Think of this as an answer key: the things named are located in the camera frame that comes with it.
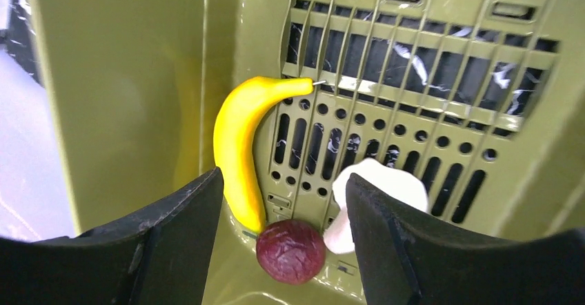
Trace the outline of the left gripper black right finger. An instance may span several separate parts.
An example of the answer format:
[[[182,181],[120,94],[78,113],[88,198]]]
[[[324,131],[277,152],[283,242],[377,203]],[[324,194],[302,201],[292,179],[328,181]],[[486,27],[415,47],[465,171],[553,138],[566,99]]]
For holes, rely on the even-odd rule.
[[[584,229],[527,242],[443,222],[359,175],[346,186],[368,304],[583,304]]]

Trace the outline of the yellow toy banana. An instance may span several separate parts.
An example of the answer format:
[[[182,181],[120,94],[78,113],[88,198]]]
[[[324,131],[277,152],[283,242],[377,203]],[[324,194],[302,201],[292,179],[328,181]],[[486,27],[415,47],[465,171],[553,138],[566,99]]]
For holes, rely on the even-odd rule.
[[[212,146],[224,179],[224,198],[235,219],[254,233],[266,225],[252,154],[256,129],[273,106],[284,99],[309,95],[314,87],[314,81],[306,77],[253,77],[226,97],[217,115]]]

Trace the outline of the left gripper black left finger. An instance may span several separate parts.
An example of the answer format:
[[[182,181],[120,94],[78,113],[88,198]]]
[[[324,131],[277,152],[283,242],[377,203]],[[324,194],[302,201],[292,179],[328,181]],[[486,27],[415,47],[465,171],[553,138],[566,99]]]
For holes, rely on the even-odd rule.
[[[1,240],[2,304],[200,304],[223,200],[214,168],[78,237]]]

